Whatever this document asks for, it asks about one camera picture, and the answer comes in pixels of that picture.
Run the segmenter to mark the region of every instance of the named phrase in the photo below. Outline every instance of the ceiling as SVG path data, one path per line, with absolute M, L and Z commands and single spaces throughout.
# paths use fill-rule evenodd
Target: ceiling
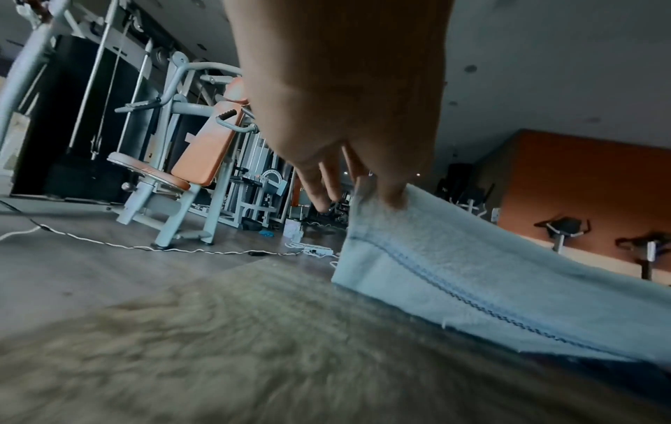
M 220 0 L 136 3 L 194 56 L 238 64 Z M 671 148 L 669 22 L 668 0 L 456 0 L 435 171 L 524 128 Z

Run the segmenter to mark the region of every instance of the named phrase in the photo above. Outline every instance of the electrical cord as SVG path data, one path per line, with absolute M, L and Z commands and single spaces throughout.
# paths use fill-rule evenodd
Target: electrical cord
M 0 236 L 0 242 L 3 240 L 8 239 L 9 237 L 13 235 L 20 235 L 20 234 L 30 234 L 34 233 L 38 230 L 45 230 L 48 231 L 49 233 L 54 233 L 58 235 L 65 235 L 67 237 L 71 237 L 75 240 L 83 241 L 83 242 L 91 242 L 95 244 L 102 244 L 104 246 L 109 246 L 109 247 L 117 247 L 120 249 L 128 249 L 128 250 L 143 250 L 143 251 L 159 251 L 159 252 L 165 252 L 165 251 L 176 251 L 180 253 L 188 253 L 188 254 L 194 254 L 194 253 L 204 253 L 204 254 L 210 254 L 210 255 L 243 255 L 243 254 L 266 254 L 266 255 L 273 255 L 273 256 L 297 256 L 299 254 L 302 254 L 303 251 L 293 251 L 293 252 L 287 252 L 287 253 L 280 253 L 276 251 L 266 251 L 266 250 L 256 250 L 256 249 L 250 249 L 250 250 L 245 250 L 245 251 L 208 251 L 208 250 L 203 250 L 203 249 L 196 249 L 196 250 L 183 250 L 183 249 L 165 249 L 165 250 L 160 250 L 160 249 L 154 249 L 153 247 L 149 246 L 124 246 L 121 244 L 114 244 L 114 243 L 108 243 L 108 242 L 101 242 L 98 240 L 93 240 L 85 237 L 80 237 L 78 235 L 74 235 L 71 233 L 65 233 L 63 231 L 58 231 L 56 229 L 53 229 L 52 227 L 46 225 L 46 224 L 41 224 L 31 217 L 29 217 L 25 212 L 22 210 L 19 210 L 18 208 L 10 205 L 9 203 L 6 203 L 2 200 L 0 200 L 0 204 L 2 204 L 4 207 L 7 209 L 11 210 L 12 212 L 16 212 L 22 217 L 28 219 L 31 223 L 35 224 L 35 228 L 31 230 L 26 230 L 26 231 L 13 231 L 12 233 L 7 233 L 2 236 Z

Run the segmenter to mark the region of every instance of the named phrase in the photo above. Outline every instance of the finger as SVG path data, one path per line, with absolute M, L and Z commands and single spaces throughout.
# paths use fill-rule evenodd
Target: finger
M 332 201 L 337 202 L 342 197 L 340 185 L 340 152 L 334 148 L 326 153 L 324 160 L 319 164 L 326 191 Z
M 405 183 L 389 183 L 378 178 L 377 194 L 380 200 L 392 209 L 405 209 L 407 198 L 405 196 Z
M 317 164 L 308 167 L 296 168 L 296 173 L 305 187 L 305 192 L 318 211 L 328 212 L 331 201 L 322 185 L 322 172 Z
M 352 146 L 346 142 L 342 145 L 342 154 L 345 156 L 345 162 L 347 162 L 347 169 L 349 170 L 349 177 L 352 179 L 353 183 L 356 183 L 359 177 L 368 175 L 368 169 L 366 165 L 363 164 L 359 155 L 352 149 Z

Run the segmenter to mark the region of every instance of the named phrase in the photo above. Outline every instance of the exercise bike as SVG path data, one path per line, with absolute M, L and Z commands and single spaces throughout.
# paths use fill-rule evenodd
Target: exercise bike
M 636 263 L 641 265 L 641 278 L 651 281 L 657 258 L 671 252 L 671 234 L 651 231 L 640 237 L 616 239 L 615 245 L 634 251 L 637 254 Z
M 534 227 L 545 228 L 547 234 L 554 241 L 552 250 L 561 254 L 566 238 L 576 238 L 592 231 L 592 224 L 587 220 L 587 228 L 582 229 L 582 220 L 572 217 L 559 217 L 547 221 L 537 222 Z

